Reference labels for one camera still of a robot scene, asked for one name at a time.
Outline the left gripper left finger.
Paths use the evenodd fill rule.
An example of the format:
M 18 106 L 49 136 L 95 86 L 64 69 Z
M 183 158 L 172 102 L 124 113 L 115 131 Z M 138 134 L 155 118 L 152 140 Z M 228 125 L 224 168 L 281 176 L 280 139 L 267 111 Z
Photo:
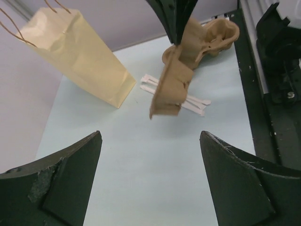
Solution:
M 2 226 L 81 226 L 101 153 L 93 132 L 71 146 L 0 175 Z

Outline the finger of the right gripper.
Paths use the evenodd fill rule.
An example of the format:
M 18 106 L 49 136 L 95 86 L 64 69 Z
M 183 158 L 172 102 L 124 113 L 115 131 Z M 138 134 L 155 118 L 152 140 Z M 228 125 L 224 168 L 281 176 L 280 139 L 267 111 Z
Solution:
M 175 0 L 146 0 L 163 25 L 170 42 L 178 45 Z
M 198 0 L 176 0 L 176 39 L 175 45 L 180 45 L 185 26 L 197 4 Z

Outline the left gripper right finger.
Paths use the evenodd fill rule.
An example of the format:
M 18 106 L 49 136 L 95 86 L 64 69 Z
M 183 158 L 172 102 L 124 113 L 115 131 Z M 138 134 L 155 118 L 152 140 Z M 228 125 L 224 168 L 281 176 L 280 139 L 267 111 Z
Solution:
M 299 226 L 301 172 L 240 150 L 208 131 L 200 148 L 220 226 Z

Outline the brown pulp cup carrier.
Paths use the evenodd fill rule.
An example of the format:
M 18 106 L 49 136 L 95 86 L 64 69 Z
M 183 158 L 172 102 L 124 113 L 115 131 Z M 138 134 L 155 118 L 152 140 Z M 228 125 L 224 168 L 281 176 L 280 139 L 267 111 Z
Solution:
M 160 81 L 170 79 L 171 81 L 178 81 L 187 84 L 187 90 L 191 83 L 193 70 L 179 60 L 182 47 L 180 45 L 172 45 L 162 55 L 162 61 L 165 64 Z

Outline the brown paper takeout bag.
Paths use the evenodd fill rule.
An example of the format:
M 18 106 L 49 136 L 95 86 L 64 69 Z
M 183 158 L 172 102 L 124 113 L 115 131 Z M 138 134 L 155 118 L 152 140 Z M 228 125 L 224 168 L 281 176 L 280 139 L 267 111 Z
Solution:
M 77 9 L 48 4 L 12 36 L 78 87 L 115 108 L 120 108 L 136 84 Z

